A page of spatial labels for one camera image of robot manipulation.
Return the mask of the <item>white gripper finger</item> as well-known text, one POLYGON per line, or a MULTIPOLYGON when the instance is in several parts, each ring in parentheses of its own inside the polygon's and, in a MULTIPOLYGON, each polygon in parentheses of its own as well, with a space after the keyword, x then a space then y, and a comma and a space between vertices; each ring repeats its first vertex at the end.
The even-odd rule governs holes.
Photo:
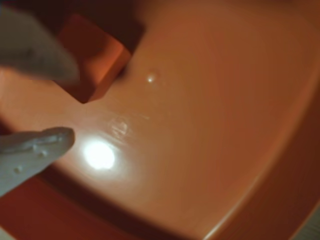
POLYGON ((32 14, 0 6, 0 65, 20 73, 74 85, 80 70, 74 57, 32 14))
POLYGON ((17 188, 65 155, 75 143, 75 131, 53 127, 0 136, 0 196, 17 188))

